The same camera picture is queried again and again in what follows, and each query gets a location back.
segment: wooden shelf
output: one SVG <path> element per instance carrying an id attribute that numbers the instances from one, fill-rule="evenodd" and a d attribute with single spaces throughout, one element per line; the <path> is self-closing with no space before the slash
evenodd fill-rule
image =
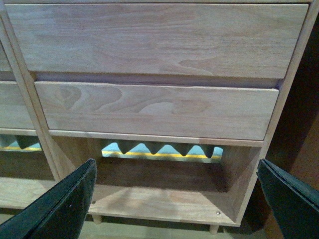
<path id="1" fill-rule="evenodd" d="M 1 153 L 10 153 L 11 159 L 5 164 L 0 155 L 0 207 L 23 209 L 55 185 L 47 180 L 46 168 L 34 172 L 32 166 L 41 164 L 41 157 L 22 162 L 17 157 L 22 153 Z M 10 170 L 17 165 L 18 171 Z M 104 158 L 89 213 L 238 226 L 219 164 Z"/>
<path id="2" fill-rule="evenodd" d="M 238 226 L 219 164 L 103 159 L 89 213 Z"/>

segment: drawer gap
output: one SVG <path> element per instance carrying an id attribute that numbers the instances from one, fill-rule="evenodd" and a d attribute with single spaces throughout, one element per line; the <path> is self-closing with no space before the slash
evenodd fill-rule
<path id="1" fill-rule="evenodd" d="M 123 85 L 161 85 L 161 86 L 205 86 L 234 88 L 276 88 L 280 79 L 207 77 L 152 74 L 94 74 L 35 72 L 36 81 L 43 82 L 83 82 L 109 83 Z"/>

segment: wood grain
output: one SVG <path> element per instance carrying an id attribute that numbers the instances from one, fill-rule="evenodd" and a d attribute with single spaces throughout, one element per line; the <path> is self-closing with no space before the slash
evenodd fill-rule
<path id="1" fill-rule="evenodd" d="M 36 82 L 50 129 L 262 140 L 278 91 Z"/>
<path id="2" fill-rule="evenodd" d="M 0 82 L 0 127 L 34 129 L 16 82 Z"/>
<path id="3" fill-rule="evenodd" d="M 300 64 L 301 58 L 303 56 L 304 50 L 306 48 L 308 39 L 312 32 L 318 13 L 319 13 L 319 0 L 315 0 L 309 7 L 309 11 L 307 13 L 302 31 L 300 33 L 298 43 L 294 50 L 284 82 L 281 85 L 280 94 L 278 95 L 278 100 L 275 105 L 274 114 L 269 123 L 267 134 L 265 135 L 265 146 L 263 147 L 263 150 L 261 152 L 261 158 L 266 157 L 269 145 L 271 143 L 274 132 L 276 130 L 280 115 L 283 111 L 288 93 L 290 91 L 291 85 L 295 78 L 296 72 L 298 70 L 298 66 Z"/>
<path id="4" fill-rule="evenodd" d="M 1 177 L 0 207 L 22 209 L 54 184 L 41 179 Z M 89 213 L 237 226 L 229 218 L 232 210 L 224 190 L 218 164 L 104 159 L 98 166 Z"/>
<path id="5" fill-rule="evenodd" d="M 256 166 L 261 148 L 225 146 L 223 150 L 221 165 L 235 215 L 233 220 L 240 223 L 257 180 Z"/>
<path id="6" fill-rule="evenodd" d="M 102 156 L 95 139 L 66 138 L 61 142 L 48 132 L 46 119 L 38 98 L 34 79 L 28 71 L 13 31 L 6 8 L 0 0 L 0 39 L 7 54 L 26 108 L 35 127 L 52 174 L 56 180 L 69 175 L 88 158 Z"/>
<path id="7" fill-rule="evenodd" d="M 145 134 L 69 131 L 69 130 L 54 130 L 54 129 L 50 129 L 49 132 L 52 136 L 145 140 L 145 141 L 171 142 L 171 143 L 195 143 L 195 144 L 254 146 L 254 147 L 261 147 L 264 144 L 264 142 L 261 140 L 195 138 L 195 137 L 160 136 L 160 135 L 145 135 Z"/>
<path id="8" fill-rule="evenodd" d="M 30 71 L 276 79 L 285 76 L 308 9 L 307 4 L 6 7 Z"/>

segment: yellow stripe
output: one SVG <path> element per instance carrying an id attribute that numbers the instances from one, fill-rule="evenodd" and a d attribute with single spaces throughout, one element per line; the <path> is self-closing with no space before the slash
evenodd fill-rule
<path id="1" fill-rule="evenodd" d="M 12 146 L 8 146 L 8 147 L 0 147 L 0 150 L 16 150 L 16 151 L 42 151 L 41 148 L 25 148 L 25 149 L 21 149 L 20 147 L 12 147 Z"/>
<path id="2" fill-rule="evenodd" d="M 127 152 L 126 154 L 122 154 L 121 152 L 114 151 L 102 151 L 103 154 L 117 154 L 117 155 L 133 155 L 133 156 L 154 156 L 154 157 L 185 157 L 185 158 L 207 158 L 205 155 L 196 155 L 196 154 L 188 154 L 186 156 L 182 156 L 180 154 L 170 154 L 170 153 L 138 153 L 138 152 Z M 212 159 L 220 159 L 221 156 L 213 155 Z"/>
<path id="3" fill-rule="evenodd" d="M 17 151 L 42 151 L 41 148 L 25 148 L 21 149 L 20 147 L 0 147 L 0 150 L 17 150 Z M 180 154 L 171 154 L 171 153 L 156 153 L 156 154 L 151 154 L 151 153 L 140 153 L 140 152 L 127 152 L 126 154 L 122 154 L 121 152 L 117 151 L 102 151 L 103 154 L 117 154 L 117 155 L 132 155 L 132 156 L 153 156 L 153 157 L 173 157 L 173 158 L 178 158 L 178 157 L 183 157 L 183 158 L 204 158 L 206 159 L 207 157 L 205 155 L 196 155 L 196 154 L 188 154 L 186 156 L 182 156 Z M 221 156 L 218 155 L 213 155 L 211 157 L 212 159 L 221 159 Z"/>

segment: floor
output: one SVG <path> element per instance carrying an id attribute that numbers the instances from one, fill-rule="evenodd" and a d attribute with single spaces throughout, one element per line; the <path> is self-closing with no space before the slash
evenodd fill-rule
<path id="1" fill-rule="evenodd" d="M 0 209 L 0 223 L 18 210 Z M 99 225 L 88 215 L 79 239 L 267 239 L 263 230 L 251 231 L 246 220 L 240 228 L 220 227 L 213 236 L 208 225 L 104 217 Z"/>

